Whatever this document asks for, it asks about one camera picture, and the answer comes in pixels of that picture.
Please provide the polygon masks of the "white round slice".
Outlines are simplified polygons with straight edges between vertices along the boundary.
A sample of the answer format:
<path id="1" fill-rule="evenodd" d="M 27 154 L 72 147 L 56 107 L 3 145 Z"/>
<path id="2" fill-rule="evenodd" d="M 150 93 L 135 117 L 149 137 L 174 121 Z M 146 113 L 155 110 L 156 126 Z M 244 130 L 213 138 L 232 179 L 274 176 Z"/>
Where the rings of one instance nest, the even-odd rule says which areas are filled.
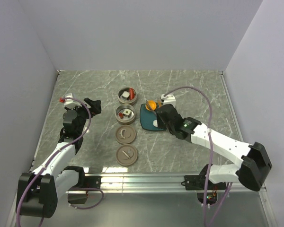
<path id="1" fill-rule="evenodd" d="M 153 125 L 154 125 L 155 127 L 157 127 L 157 126 L 158 126 L 158 122 L 157 122 L 157 120 L 154 120 L 154 121 L 153 121 Z"/>

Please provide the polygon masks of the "orange half fruit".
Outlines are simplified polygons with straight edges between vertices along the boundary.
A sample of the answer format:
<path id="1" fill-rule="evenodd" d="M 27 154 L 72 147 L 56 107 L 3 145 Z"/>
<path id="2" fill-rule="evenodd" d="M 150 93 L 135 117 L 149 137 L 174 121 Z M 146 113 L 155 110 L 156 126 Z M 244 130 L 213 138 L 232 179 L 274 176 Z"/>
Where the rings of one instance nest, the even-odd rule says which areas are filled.
<path id="1" fill-rule="evenodd" d="M 151 111 L 151 110 L 155 111 L 157 108 L 157 103 L 152 100 L 146 101 L 145 108 L 148 111 Z"/>

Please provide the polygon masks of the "white tofu cube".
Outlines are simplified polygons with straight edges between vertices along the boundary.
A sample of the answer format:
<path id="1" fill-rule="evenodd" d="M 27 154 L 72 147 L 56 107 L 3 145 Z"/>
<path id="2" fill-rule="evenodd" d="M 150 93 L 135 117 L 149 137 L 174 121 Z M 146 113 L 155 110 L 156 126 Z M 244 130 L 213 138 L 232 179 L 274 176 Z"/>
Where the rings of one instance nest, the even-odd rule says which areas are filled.
<path id="1" fill-rule="evenodd" d="M 131 109 L 124 109 L 124 111 L 123 111 L 124 116 L 129 118 L 131 116 L 131 114 L 132 114 Z"/>

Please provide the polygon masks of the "white rice block seaweed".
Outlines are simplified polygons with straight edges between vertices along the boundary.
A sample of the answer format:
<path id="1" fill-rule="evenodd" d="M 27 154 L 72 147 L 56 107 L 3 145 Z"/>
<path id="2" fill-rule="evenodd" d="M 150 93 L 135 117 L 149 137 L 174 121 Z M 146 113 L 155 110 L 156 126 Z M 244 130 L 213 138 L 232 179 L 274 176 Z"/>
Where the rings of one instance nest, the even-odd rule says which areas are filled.
<path id="1" fill-rule="evenodd" d="M 124 100 L 129 100 L 129 92 L 124 90 L 121 94 L 121 98 Z"/>

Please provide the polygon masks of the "red sausage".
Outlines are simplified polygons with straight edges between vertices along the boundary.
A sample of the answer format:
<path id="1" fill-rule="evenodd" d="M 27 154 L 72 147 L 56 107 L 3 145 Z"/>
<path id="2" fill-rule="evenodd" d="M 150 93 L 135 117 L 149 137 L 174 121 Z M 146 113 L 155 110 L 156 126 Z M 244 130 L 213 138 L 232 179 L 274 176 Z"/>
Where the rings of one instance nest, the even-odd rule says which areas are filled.
<path id="1" fill-rule="evenodd" d="M 133 88 L 129 88 L 129 100 L 133 100 L 135 98 L 135 91 Z"/>

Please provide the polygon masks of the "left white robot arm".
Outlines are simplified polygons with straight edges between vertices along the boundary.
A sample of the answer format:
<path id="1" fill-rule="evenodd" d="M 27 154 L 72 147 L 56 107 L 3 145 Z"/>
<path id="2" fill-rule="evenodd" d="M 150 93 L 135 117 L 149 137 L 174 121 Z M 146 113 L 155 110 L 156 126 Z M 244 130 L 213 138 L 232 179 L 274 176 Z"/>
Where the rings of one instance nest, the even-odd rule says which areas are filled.
<path id="1" fill-rule="evenodd" d="M 81 190 L 86 185 L 84 169 L 67 164 L 79 152 L 91 119 L 101 113 L 101 101 L 80 101 L 69 93 L 60 102 L 66 111 L 54 151 L 34 171 L 22 173 L 18 179 L 17 220 L 20 216 L 52 217 L 58 200 L 69 189 Z"/>

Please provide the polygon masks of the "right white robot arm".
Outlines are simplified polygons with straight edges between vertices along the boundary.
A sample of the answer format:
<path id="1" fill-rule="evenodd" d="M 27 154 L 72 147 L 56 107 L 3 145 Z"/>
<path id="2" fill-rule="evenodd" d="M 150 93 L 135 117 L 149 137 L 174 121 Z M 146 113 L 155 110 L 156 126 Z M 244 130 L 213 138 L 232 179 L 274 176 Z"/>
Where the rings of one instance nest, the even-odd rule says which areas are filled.
<path id="1" fill-rule="evenodd" d="M 218 183 L 241 183 L 258 192 L 272 169 L 261 143 L 248 144 L 209 130 L 207 125 L 194 118 L 182 118 L 171 104 L 157 110 L 157 121 L 158 127 L 166 128 L 176 138 L 212 149 L 231 161 L 228 165 L 212 165 L 209 173 L 199 177 L 199 183 L 205 189 Z"/>

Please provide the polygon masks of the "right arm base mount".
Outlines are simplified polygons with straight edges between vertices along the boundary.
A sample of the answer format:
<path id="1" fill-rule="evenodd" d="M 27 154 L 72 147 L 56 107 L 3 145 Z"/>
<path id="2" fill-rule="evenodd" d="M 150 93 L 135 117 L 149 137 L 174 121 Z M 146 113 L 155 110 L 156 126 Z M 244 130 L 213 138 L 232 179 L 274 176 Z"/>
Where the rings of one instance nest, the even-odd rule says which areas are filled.
<path id="1" fill-rule="evenodd" d="M 181 185 L 185 187 L 186 191 L 203 190 L 205 187 L 205 175 L 185 175 Z M 226 183 L 213 184 L 211 181 L 208 181 L 207 190 L 225 190 L 226 188 Z"/>

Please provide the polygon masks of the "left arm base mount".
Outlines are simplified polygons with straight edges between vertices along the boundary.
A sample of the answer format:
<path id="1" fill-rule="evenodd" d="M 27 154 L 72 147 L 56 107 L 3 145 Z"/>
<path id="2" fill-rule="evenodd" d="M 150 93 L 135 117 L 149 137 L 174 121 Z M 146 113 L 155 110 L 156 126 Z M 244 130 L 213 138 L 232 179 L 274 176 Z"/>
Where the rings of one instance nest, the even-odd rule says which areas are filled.
<path id="1" fill-rule="evenodd" d="M 85 204 L 92 190 L 100 189 L 102 177 L 99 175 L 86 175 L 83 183 L 73 186 L 67 192 L 68 203 L 72 205 Z"/>

